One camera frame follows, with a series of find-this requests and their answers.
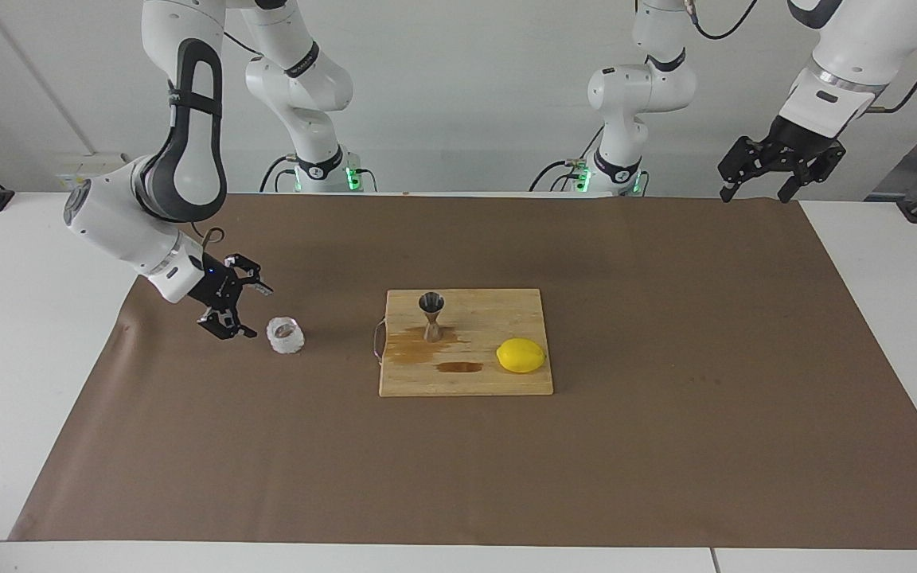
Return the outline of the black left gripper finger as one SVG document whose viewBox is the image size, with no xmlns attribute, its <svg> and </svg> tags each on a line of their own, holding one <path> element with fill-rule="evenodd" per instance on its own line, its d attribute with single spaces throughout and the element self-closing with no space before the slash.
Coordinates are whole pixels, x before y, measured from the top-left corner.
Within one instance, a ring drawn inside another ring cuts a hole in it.
<svg viewBox="0 0 917 573">
<path fill-rule="evenodd" d="M 725 153 L 717 164 L 718 173 L 723 179 L 720 198 L 724 203 L 731 202 L 742 184 L 767 174 L 774 166 L 774 142 L 752 140 L 742 135 L 732 148 Z"/>
<path fill-rule="evenodd" d="M 789 203 L 804 186 L 821 184 L 825 181 L 844 158 L 845 152 L 847 149 L 841 142 L 833 142 L 827 146 L 825 151 L 808 158 L 801 156 L 797 151 L 787 150 L 780 159 L 780 165 L 786 171 L 790 171 L 790 176 L 776 193 L 779 202 Z"/>
</svg>

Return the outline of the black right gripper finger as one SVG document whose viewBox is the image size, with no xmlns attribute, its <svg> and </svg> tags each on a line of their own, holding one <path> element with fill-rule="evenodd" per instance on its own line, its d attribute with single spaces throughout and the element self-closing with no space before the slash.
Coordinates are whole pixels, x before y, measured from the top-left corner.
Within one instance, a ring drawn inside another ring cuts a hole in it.
<svg viewBox="0 0 917 573">
<path fill-rule="evenodd" d="M 208 307 L 206 312 L 197 319 L 197 325 L 215 335 L 219 340 L 232 340 L 237 335 L 244 335 L 246 338 L 257 337 L 257 331 L 240 322 L 236 308 Z"/>
<path fill-rule="evenodd" d="M 226 256 L 224 265 L 229 269 L 230 276 L 237 286 L 251 287 L 262 296 L 271 296 L 274 293 L 273 287 L 264 282 L 261 275 L 262 267 L 256 261 L 236 253 Z"/>
</svg>

